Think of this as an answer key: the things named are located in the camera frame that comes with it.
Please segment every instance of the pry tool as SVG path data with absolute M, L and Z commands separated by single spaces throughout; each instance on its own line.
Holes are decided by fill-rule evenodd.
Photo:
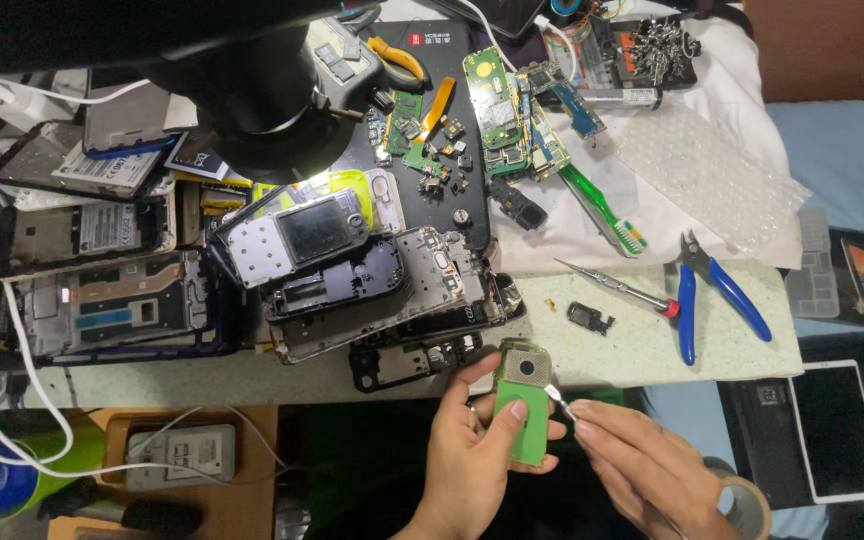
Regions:
M 649 306 L 655 308 L 658 314 L 663 317 L 671 319 L 672 317 L 675 317 L 677 313 L 679 313 L 679 303 L 676 300 L 672 300 L 671 298 L 661 300 L 659 298 L 656 298 L 655 296 L 652 296 L 651 294 L 642 292 L 635 287 L 631 287 L 628 284 L 623 283 L 622 281 L 614 277 L 606 276 L 598 270 L 593 270 L 592 268 L 583 268 L 582 266 L 576 266 L 575 264 L 565 262 L 564 260 L 558 258 L 556 258 L 556 261 L 582 274 L 582 276 L 588 276 L 592 278 L 596 283 L 600 285 L 603 285 L 609 289 L 617 290 L 618 292 L 630 294 L 631 296 L 642 300 Z
M 762 341 L 772 341 L 772 331 L 765 324 L 762 314 L 742 292 L 729 274 L 719 266 L 715 257 L 709 256 L 695 233 L 690 229 L 688 240 L 681 234 L 681 264 L 678 265 L 678 303 L 681 306 L 678 317 L 678 350 L 685 365 L 695 363 L 695 274 L 698 273 L 709 284 L 726 297 L 726 300 L 742 315 Z
M 575 413 L 572 412 L 572 407 L 569 406 L 569 403 L 565 399 L 562 399 L 562 393 L 559 391 L 558 388 L 556 388 L 552 384 L 549 384 L 545 387 L 545 393 L 548 394 L 550 398 L 552 398 L 553 402 L 557 403 L 558 406 L 561 407 L 562 414 L 567 416 L 569 420 L 571 420 L 572 422 L 578 420 L 578 417 L 576 417 Z

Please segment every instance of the blue plier handle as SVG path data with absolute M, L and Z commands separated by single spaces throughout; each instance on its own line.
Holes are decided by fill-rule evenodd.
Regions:
M 695 364 L 695 273 L 719 289 L 726 300 L 742 315 L 755 335 L 762 341 L 772 341 L 772 331 L 762 318 L 762 313 L 736 282 L 709 256 L 690 230 L 688 240 L 681 236 L 681 259 L 678 266 L 678 350 L 685 365 Z

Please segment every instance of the tape roll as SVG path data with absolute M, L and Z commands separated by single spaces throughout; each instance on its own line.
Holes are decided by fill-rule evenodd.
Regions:
M 707 457 L 705 466 L 722 479 L 734 496 L 726 521 L 740 540 L 766 540 L 772 531 L 772 510 L 759 486 L 736 474 L 728 463 L 717 457 Z

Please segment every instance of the charger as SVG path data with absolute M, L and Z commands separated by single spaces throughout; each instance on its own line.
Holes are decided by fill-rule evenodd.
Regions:
M 0 84 L 0 118 L 28 132 L 46 120 L 71 120 L 72 114 L 41 93 L 19 84 Z

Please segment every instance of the screwdriver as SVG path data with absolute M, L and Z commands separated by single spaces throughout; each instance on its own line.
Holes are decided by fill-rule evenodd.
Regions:
M 597 283 L 613 290 L 617 290 L 618 292 L 624 292 L 626 294 L 630 294 L 631 296 L 642 300 L 648 303 L 650 306 L 655 308 L 659 315 L 671 319 L 679 314 L 679 303 L 676 300 L 672 300 L 671 298 L 666 298 L 665 300 L 661 300 L 652 296 L 651 294 L 642 292 L 635 287 L 630 287 L 626 283 L 614 278 L 609 277 L 599 272 L 598 270 L 593 270 L 592 268 L 583 268 L 581 266 L 576 266 L 574 264 L 569 264 L 564 260 L 556 258 L 556 261 L 559 263 L 568 266 L 572 270 L 582 274 L 583 276 L 589 276 L 594 279 Z

